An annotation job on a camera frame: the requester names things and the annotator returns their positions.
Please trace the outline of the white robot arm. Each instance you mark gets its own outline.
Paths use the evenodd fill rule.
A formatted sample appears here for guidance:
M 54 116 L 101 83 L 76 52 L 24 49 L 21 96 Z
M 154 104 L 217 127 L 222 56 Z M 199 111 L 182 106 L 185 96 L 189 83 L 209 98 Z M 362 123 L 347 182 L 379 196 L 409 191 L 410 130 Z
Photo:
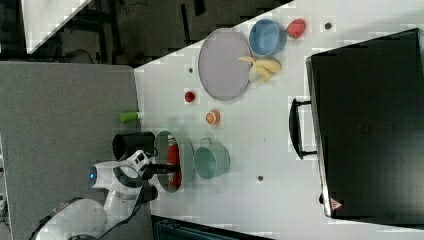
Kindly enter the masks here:
M 107 192 L 104 203 L 76 197 L 54 208 L 39 221 L 29 240 L 100 240 L 115 227 L 129 222 L 138 208 L 158 196 L 148 181 L 156 174 L 180 168 L 154 164 L 151 155 L 138 150 L 127 158 L 91 166 L 89 186 Z

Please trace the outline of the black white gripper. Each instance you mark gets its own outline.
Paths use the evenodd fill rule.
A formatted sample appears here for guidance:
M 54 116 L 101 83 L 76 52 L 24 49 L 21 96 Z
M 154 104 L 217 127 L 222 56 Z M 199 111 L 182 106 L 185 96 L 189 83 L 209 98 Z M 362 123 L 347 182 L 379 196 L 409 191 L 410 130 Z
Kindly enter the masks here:
M 162 169 L 158 164 L 153 164 L 143 150 L 136 151 L 131 156 L 132 166 L 143 180 L 149 180 L 154 175 L 162 174 Z M 166 174 L 178 172 L 176 165 L 165 164 L 163 170 Z

